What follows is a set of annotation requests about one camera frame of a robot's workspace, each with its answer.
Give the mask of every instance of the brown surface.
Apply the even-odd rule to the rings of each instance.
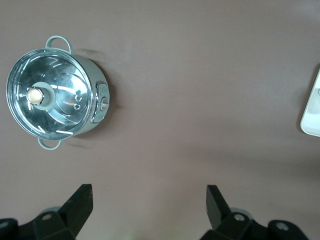
[[[197,240],[216,184],[259,223],[319,238],[320,138],[299,128],[320,63],[318,1],[3,0],[0,33],[1,218],[25,223],[91,183],[79,240]],[[107,73],[112,102],[97,128],[47,151],[5,88],[52,35]]]

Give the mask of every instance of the stainless steel pot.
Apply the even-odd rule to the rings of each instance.
[[[51,47],[55,39],[64,40],[69,49]],[[47,40],[45,48],[17,61],[8,76],[6,98],[14,119],[47,150],[96,127],[110,103],[108,83],[101,70],[57,35]],[[49,147],[44,140],[59,142]]]

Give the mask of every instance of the white object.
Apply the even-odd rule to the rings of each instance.
[[[300,126],[306,134],[320,137],[320,71],[315,79]]]

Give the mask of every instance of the silver pot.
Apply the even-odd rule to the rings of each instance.
[[[51,47],[64,40],[69,50]],[[6,84],[6,99],[18,124],[54,150],[63,140],[87,132],[105,117],[110,103],[107,80],[89,59],[76,55],[62,36],[50,37],[45,48],[22,56]],[[58,140],[49,147],[44,140]]]

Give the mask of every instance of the glass lid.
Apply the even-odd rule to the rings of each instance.
[[[54,48],[24,55],[9,74],[6,93],[15,120],[30,134],[47,140],[62,140],[78,132],[93,102],[83,68]]]

